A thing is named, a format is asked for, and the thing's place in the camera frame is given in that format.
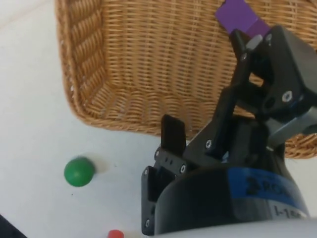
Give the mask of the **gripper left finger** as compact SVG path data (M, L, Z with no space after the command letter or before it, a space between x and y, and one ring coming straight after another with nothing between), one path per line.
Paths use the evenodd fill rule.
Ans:
M160 195L170 183L186 173L188 162L183 159L185 148L185 124L164 115L154 165L147 166L141 176L141 230L146 236L155 234L156 206Z

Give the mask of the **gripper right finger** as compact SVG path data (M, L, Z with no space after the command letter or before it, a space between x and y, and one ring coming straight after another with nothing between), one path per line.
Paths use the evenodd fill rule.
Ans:
M283 155L291 137L317 130L317 54L281 25L249 37L235 29L237 64L209 124L184 152L193 162Z

